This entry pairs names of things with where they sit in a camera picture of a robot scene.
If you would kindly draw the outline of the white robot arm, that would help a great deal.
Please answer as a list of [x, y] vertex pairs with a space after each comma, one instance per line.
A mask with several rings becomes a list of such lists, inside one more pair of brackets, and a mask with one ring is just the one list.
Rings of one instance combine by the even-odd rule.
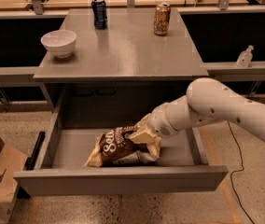
[[219, 120], [232, 122], [265, 142], [265, 104], [246, 99], [208, 77], [192, 81], [184, 96], [143, 117], [130, 139], [135, 144], [159, 143], [188, 128]]

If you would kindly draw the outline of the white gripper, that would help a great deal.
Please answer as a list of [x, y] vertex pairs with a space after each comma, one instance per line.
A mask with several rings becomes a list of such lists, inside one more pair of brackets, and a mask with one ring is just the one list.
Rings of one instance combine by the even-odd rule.
[[[166, 117], [167, 103], [157, 106], [150, 114], [142, 117], [136, 124], [138, 130], [129, 136], [135, 144], [158, 144], [159, 137], [168, 138], [174, 135], [174, 128]], [[148, 125], [149, 129], [139, 130]]]

